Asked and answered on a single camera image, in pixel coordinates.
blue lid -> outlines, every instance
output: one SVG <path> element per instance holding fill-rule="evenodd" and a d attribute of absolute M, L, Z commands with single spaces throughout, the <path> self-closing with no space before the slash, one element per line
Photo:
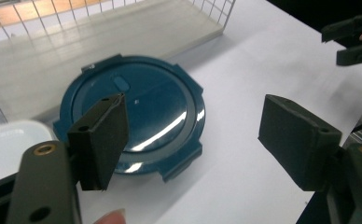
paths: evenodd
<path fill-rule="evenodd" d="M 130 135 L 116 173 L 159 172 L 167 181 L 202 154 L 202 88 L 178 65 L 140 56 L 117 55 L 82 68 L 54 123 L 58 138 L 67 141 L 72 124 L 91 106 L 120 92 L 126 95 Z"/>

white table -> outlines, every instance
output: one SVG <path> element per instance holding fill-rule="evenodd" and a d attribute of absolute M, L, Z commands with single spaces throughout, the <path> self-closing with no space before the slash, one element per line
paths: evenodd
<path fill-rule="evenodd" d="M 294 223 L 301 191 L 259 143 L 265 94 L 293 101 L 344 134 L 362 114 L 362 64 L 335 65 L 336 43 L 264 0 L 238 0 L 225 34 L 173 57 L 204 88 L 203 154 L 176 179 L 115 175 L 79 192 L 84 223 L 126 209 L 128 223 Z"/>

dish rack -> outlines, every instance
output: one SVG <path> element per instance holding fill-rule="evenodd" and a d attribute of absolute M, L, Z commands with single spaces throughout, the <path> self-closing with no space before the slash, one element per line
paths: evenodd
<path fill-rule="evenodd" d="M 223 33 L 235 0 L 28 0 L 0 6 L 0 120 L 59 109 L 80 68 L 167 59 Z"/>

